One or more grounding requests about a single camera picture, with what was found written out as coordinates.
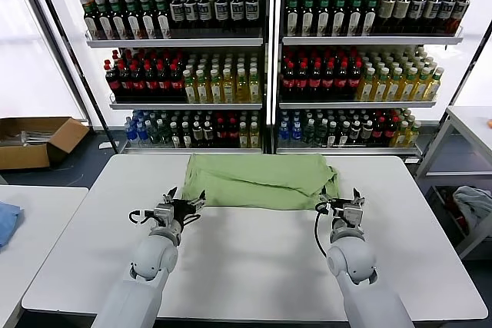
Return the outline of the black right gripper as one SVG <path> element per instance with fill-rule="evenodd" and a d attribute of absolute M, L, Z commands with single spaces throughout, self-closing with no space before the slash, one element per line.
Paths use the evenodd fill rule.
<path fill-rule="evenodd" d="M 343 217 L 346 209 L 355 209 L 357 206 L 364 206 L 365 197 L 354 187 L 353 188 L 354 199 L 332 198 L 327 194 L 326 190 L 322 190 L 319 193 L 319 199 L 315 205 L 316 211 L 329 211 L 332 210 L 334 217 Z"/>

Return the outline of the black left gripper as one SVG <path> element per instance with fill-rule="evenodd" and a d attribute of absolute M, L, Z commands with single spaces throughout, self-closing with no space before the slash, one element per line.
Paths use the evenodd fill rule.
<path fill-rule="evenodd" d="M 172 204 L 174 208 L 174 219 L 185 227 L 187 224 L 200 218 L 200 210 L 206 204 L 206 192 L 202 191 L 198 197 L 193 200 L 174 199 L 177 192 L 177 187 L 173 187 L 163 195 L 163 204 Z"/>

